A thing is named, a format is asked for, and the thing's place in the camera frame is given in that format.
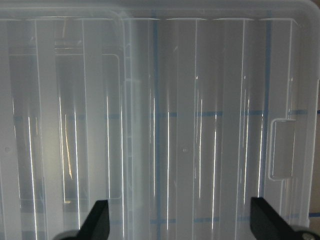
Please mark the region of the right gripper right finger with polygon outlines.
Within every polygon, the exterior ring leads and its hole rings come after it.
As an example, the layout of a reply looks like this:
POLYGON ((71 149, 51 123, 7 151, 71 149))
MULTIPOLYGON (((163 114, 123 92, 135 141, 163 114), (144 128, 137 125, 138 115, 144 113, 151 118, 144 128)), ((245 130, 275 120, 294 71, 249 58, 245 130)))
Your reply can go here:
POLYGON ((294 229, 262 197, 250 199, 249 226, 257 240, 318 240, 308 229, 294 229))

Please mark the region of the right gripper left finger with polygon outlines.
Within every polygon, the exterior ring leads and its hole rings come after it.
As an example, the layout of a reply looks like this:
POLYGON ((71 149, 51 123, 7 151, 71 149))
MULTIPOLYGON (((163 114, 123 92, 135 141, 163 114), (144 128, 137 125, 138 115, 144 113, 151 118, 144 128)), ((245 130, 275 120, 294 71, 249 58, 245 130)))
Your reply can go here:
POLYGON ((108 240, 110 217, 108 200, 97 200, 79 230, 59 233, 55 240, 108 240))

